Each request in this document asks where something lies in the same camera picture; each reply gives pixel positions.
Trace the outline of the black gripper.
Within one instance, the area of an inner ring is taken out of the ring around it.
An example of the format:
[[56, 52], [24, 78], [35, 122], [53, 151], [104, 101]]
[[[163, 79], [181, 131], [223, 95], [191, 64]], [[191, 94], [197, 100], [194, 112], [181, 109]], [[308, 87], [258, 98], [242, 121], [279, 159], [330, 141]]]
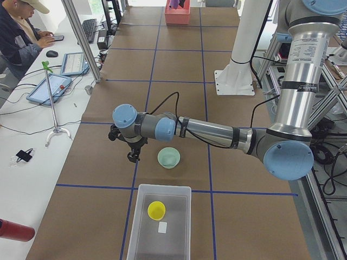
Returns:
[[140, 152], [141, 152], [141, 148], [148, 144], [148, 140], [145, 137], [141, 137], [138, 141], [136, 142], [130, 142], [127, 141], [127, 144], [130, 146], [131, 151], [127, 154], [127, 158], [130, 162], [134, 162], [135, 161], [140, 161]]

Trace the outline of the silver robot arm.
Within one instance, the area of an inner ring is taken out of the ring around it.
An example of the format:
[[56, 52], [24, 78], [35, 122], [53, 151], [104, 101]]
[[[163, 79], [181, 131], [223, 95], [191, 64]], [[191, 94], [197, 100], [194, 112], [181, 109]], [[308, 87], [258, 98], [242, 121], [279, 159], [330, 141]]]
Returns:
[[314, 156], [309, 118], [330, 38], [339, 31], [346, 1], [281, 1], [274, 39], [290, 41], [274, 122], [266, 129], [241, 129], [178, 116], [138, 112], [129, 104], [113, 111], [110, 140], [126, 142], [132, 162], [148, 139], [196, 138], [218, 148], [239, 149], [258, 158], [267, 171], [283, 180], [309, 173]]

